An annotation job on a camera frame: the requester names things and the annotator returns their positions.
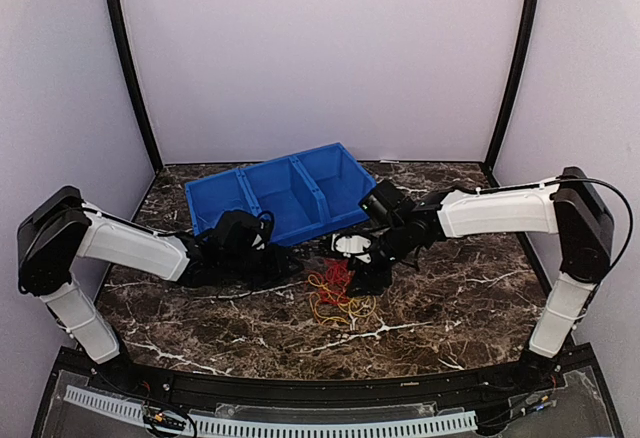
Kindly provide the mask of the blue three-compartment plastic bin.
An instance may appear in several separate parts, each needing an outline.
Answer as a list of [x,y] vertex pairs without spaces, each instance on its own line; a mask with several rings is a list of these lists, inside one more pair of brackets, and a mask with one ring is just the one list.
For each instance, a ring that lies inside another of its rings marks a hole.
[[226,211],[275,217],[271,241],[293,246],[368,219],[359,202],[376,181],[340,143],[235,168],[186,184],[192,228],[215,227]]

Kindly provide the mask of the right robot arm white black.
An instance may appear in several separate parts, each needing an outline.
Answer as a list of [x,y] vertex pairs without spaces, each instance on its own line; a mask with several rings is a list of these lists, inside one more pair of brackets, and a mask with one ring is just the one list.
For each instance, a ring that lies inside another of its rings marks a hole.
[[360,208],[376,222],[370,234],[336,236],[348,258],[350,297],[379,296],[392,269],[436,242],[495,233],[546,233],[559,239],[559,275],[512,371],[495,389],[530,392],[551,380],[557,355],[582,320],[602,281],[617,266],[614,218],[598,194],[613,185],[567,167],[552,178],[506,187],[451,187],[415,201],[390,180],[376,184]]

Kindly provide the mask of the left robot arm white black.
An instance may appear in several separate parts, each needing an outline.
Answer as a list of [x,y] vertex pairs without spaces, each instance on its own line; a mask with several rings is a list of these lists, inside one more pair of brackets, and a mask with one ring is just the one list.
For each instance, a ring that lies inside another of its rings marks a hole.
[[135,269],[181,287],[213,286],[224,278],[245,280],[250,290],[302,271],[287,247],[272,242],[275,217],[231,210],[200,234],[160,231],[108,214],[64,186],[17,229],[18,289],[39,298],[120,394],[141,385],[140,370],[97,311],[72,272],[78,258]]

